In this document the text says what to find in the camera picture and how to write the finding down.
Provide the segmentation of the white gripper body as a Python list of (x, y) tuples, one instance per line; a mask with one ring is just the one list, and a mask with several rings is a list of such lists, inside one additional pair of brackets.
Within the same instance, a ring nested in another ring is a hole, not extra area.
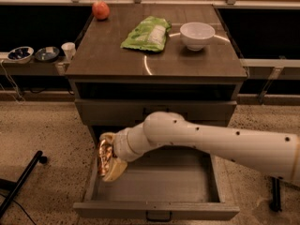
[(140, 157), (139, 154), (135, 153), (129, 146), (128, 141), (129, 129), (125, 128), (117, 132), (114, 136), (113, 151), (116, 156), (126, 162), (132, 162)]

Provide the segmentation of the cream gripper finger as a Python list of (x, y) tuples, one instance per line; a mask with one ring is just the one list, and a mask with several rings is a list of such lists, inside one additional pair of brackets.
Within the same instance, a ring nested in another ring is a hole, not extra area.
[(102, 170), (102, 180), (104, 182), (113, 182), (119, 178), (125, 171), (128, 163), (120, 158), (113, 157), (104, 165)]
[(114, 143), (115, 134), (113, 132), (105, 132), (100, 135), (99, 139), (107, 143)]

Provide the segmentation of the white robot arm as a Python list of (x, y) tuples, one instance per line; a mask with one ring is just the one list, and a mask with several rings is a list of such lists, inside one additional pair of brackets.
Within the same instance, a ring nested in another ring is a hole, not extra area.
[(129, 162), (162, 146), (185, 146), (227, 159), (293, 185), (300, 184), (300, 140), (291, 133), (191, 123), (174, 112), (153, 112), (142, 123), (100, 135), (98, 172), (118, 179)]

